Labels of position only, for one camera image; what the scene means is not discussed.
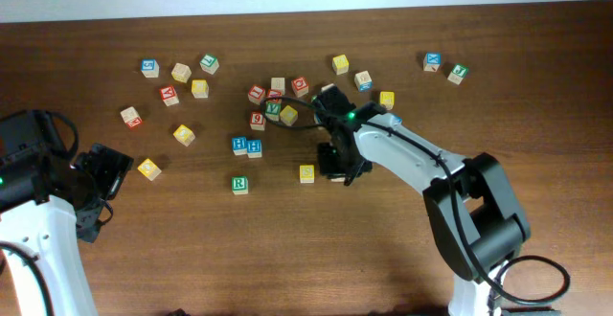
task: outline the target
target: wooden alphabet block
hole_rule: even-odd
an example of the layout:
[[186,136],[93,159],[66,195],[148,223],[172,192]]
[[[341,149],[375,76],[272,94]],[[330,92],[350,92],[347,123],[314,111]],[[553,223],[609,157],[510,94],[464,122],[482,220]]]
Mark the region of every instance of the wooden alphabet block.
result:
[[343,54],[342,56],[337,56],[332,59],[332,68],[336,75],[342,75],[343,73],[349,72],[349,61],[347,57]]
[[232,192],[234,195],[249,193],[249,181],[246,176],[232,177]]
[[264,99],[265,91],[263,88],[258,85],[253,85],[249,90],[249,101],[254,102],[257,105],[260,105],[261,100]]
[[373,80],[368,74],[368,71],[355,74],[355,86],[360,92],[368,91],[373,88]]
[[261,141],[260,140],[247,141],[247,156],[249,158],[261,158]]
[[252,112],[249,124],[251,125],[251,129],[253,130],[264,130],[266,126],[266,119],[261,114],[261,112]]
[[315,166],[300,165],[300,183],[315,183]]
[[188,147],[192,143],[193,139],[195,139],[193,132],[183,124],[181,124],[172,135],[174,135],[174,138],[176,138],[179,143],[185,145],[186,147]]
[[138,171],[140,171],[149,181],[153,181],[157,175],[162,173],[160,168],[158,168],[150,159],[146,159],[140,166],[138,166]]
[[232,138],[232,151],[236,155],[247,154],[247,138],[245,137]]
[[209,84],[207,80],[192,80],[192,94],[194,98],[209,98]]
[[281,122],[283,122],[285,125],[293,125],[296,123],[296,120],[298,120],[298,111],[288,105],[279,116],[281,117]]
[[449,77],[447,78],[447,80],[457,85],[460,85],[460,82],[464,80],[466,74],[468,74],[468,68],[464,67],[461,64],[457,64],[455,67],[453,67],[451,73],[449,73]]
[[141,62],[141,72],[146,78],[158,78],[160,76],[160,65],[152,58],[146,58]]
[[273,78],[270,80],[270,89],[285,95],[285,78]]
[[176,91],[174,91],[174,86],[172,85],[162,87],[160,89],[160,95],[162,95],[162,101],[164,101],[166,106],[179,103],[179,97],[176,95]]
[[427,53],[423,58],[423,70],[425,72],[436,72],[441,67],[441,54]]
[[217,57],[207,54],[200,60],[200,67],[204,72],[214,74],[219,68],[219,60],[217,60]]
[[274,102],[266,102],[266,117],[272,121],[279,120],[281,105]]
[[136,109],[134,109],[134,106],[130,106],[128,109],[122,111],[120,114],[122,114],[122,119],[124,119],[125,124],[127,124],[127,127],[130,129],[143,122],[143,120],[141,120],[141,117],[138,116]]
[[188,79],[192,75],[192,70],[187,65],[177,63],[174,65],[171,74],[172,77],[177,81],[188,82]]
[[308,82],[305,77],[299,77],[291,82],[291,88],[296,97],[300,98],[308,93]]
[[388,110],[392,110],[394,107],[394,92],[381,91],[379,94],[379,104],[385,106]]
[[[281,92],[277,91],[277,90],[268,90],[268,94],[266,95],[266,97],[277,97],[277,96],[282,96]],[[281,100],[274,100],[274,101],[266,101],[266,102],[274,102],[275,104],[281,104]]]

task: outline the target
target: white arm segment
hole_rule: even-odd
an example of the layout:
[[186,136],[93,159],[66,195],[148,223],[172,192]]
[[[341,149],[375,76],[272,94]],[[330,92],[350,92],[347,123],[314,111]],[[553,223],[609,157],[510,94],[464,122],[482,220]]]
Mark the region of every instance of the white arm segment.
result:
[[[403,127],[401,125],[402,120],[391,113],[376,115],[370,118],[369,122],[389,126],[430,151],[440,154],[451,173],[464,167],[464,156],[451,153],[429,143],[421,136]],[[432,179],[437,177],[446,179],[443,169],[437,166],[432,158],[397,136],[388,136],[385,131],[367,124],[362,125],[353,136],[362,157],[389,169],[419,194],[430,187]]]
[[[505,264],[507,264],[506,261],[492,269],[488,274],[489,277],[494,280],[496,274]],[[500,283],[506,275],[507,272],[502,275]],[[487,282],[467,282],[454,274],[453,297],[447,308],[449,316],[489,316],[488,298],[490,290]],[[502,309],[498,306],[494,309],[493,316],[500,316],[501,313]]]
[[[56,315],[98,315],[77,246],[75,210],[50,196],[37,205],[26,202],[0,214],[0,240],[17,245],[31,257],[47,283]],[[17,255],[4,254],[11,269],[23,316],[45,315],[40,288],[30,268]]]

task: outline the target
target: wood grain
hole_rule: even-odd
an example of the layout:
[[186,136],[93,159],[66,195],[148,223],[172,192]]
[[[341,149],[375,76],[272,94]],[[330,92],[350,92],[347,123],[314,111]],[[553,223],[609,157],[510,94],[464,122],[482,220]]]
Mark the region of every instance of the wood grain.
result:
[[[304,76],[311,94],[336,82],[353,102],[396,92],[404,124],[433,143],[497,157],[533,229],[525,254],[548,256],[573,276],[555,307],[605,315],[613,302],[613,3],[561,3],[174,17],[0,26],[0,115],[58,110],[79,127],[81,150],[102,143],[163,170],[132,171],[115,217],[79,249],[101,315],[365,314],[445,306],[452,272],[434,245],[420,196],[382,167],[346,188],[321,176],[300,185],[325,131],[249,128],[252,84]],[[420,69],[426,51],[444,70],[470,68],[461,86]],[[219,58],[211,77],[197,67]],[[336,76],[331,57],[346,54]],[[138,71],[161,65],[159,79]],[[210,98],[185,84],[166,107],[158,88],[175,62],[205,78]],[[375,91],[358,93],[368,70]],[[144,124],[129,130],[120,110]],[[299,109],[299,123],[311,115]],[[196,139],[183,147],[180,125]],[[262,139],[262,159],[236,157],[230,138]],[[249,177],[234,196],[230,178]],[[538,264],[511,271],[526,297],[560,278]],[[0,314],[18,312],[11,275],[0,278]]]

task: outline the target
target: robotic arm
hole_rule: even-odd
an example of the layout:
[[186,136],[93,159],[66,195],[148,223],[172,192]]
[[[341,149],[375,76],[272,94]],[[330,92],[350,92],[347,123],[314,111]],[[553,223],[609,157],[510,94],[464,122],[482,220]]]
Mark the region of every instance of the robotic arm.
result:
[[[315,121],[331,136],[330,144],[318,146],[321,174],[348,186],[370,171],[374,162],[419,192],[437,248],[455,273],[449,314],[500,315],[501,291],[492,291],[496,287],[492,285],[502,290],[511,266],[508,262],[517,258],[531,235],[526,214],[500,164],[486,153],[468,159],[436,147],[373,102],[356,109],[334,85],[323,88],[311,107]],[[472,213],[457,206],[459,201],[481,197],[483,205]],[[530,259],[557,268],[564,275],[564,286],[549,299],[505,297],[524,305],[545,305],[568,290],[570,276],[563,267],[541,257]],[[539,312],[552,315],[550,310]]]
[[[54,119],[68,124],[67,150]],[[96,240],[102,208],[117,195],[132,158],[100,144],[81,153],[66,118],[22,111],[0,120],[0,248],[22,315],[97,315],[77,238]]]

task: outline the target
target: cube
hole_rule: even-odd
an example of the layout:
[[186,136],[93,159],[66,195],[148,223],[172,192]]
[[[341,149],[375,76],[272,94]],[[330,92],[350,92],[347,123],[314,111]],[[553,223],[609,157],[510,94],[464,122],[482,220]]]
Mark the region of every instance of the cube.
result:
[[141,72],[146,78],[158,78],[160,76],[160,65],[152,58],[146,58],[141,62]]
[[194,98],[209,98],[209,84],[207,80],[192,80],[192,94]]
[[305,77],[299,77],[291,82],[291,88],[296,97],[302,97],[308,93],[308,82]]
[[300,183],[315,183],[315,166],[300,165]]
[[355,74],[355,86],[360,92],[368,91],[373,88],[373,80],[368,74],[368,71]]
[[253,130],[264,130],[264,127],[266,126],[266,119],[261,112],[252,112],[249,124]]
[[460,85],[460,82],[464,80],[466,74],[468,74],[468,69],[461,64],[457,64],[455,67],[453,67],[453,70],[451,70],[451,73],[449,73],[449,77],[447,79]]
[[266,117],[272,121],[279,120],[279,114],[281,113],[281,105],[274,102],[266,102]]
[[217,60],[217,57],[207,54],[200,60],[200,67],[204,72],[214,74],[219,68],[219,60]]
[[[282,96],[282,94],[281,92],[277,90],[268,90],[268,94],[266,95],[266,97],[278,97],[278,96]],[[266,102],[274,102],[275,104],[281,104],[281,100],[266,101]]]
[[285,125],[293,125],[298,120],[298,111],[291,106],[286,106],[279,115],[281,122]]
[[264,99],[265,91],[263,88],[258,85],[253,85],[249,90],[249,101],[254,102],[257,105],[260,105],[261,100]]
[[143,120],[141,120],[141,117],[138,116],[136,109],[134,109],[134,106],[130,106],[128,109],[122,111],[120,114],[122,115],[122,119],[124,119],[125,124],[127,124],[127,127],[130,129],[143,122]]
[[247,138],[232,138],[232,151],[235,155],[247,154]]
[[425,72],[436,72],[441,67],[441,54],[426,53],[423,58],[423,70]]
[[249,158],[261,158],[260,140],[249,140],[247,142],[247,156]]
[[249,181],[246,176],[232,177],[232,192],[234,195],[249,193]]
[[176,138],[179,143],[185,145],[186,147],[188,147],[192,143],[193,139],[195,139],[193,132],[183,124],[176,128],[174,134],[172,135],[174,135],[174,138]]
[[270,89],[285,95],[285,78],[273,78],[270,80]]
[[157,177],[162,171],[158,168],[150,159],[146,159],[140,166],[138,166],[138,171],[140,171],[149,181],[153,181],[155,177]]
[[394,107],[394,92],[381,91],[379,94],[379,104],[385,106],[388,110],[392,110]]
[[172,77],[177,81],[188,82],[188,79],[192,75],[192,70],[187,65],[177,63],[174,65],[171,74]]
[[162,101],[164,101],[166,106],[179,103],[179,97],[176,95],[176,91],[174,91],[174,86],[172,85],[162,87],[160,89],[160,95],[162,95]]
[[336,75],[342,75],[343,73],[349,72],[349,61],[347,57],[343,54],[342,56],[336,56],[332,59],[332,68]]

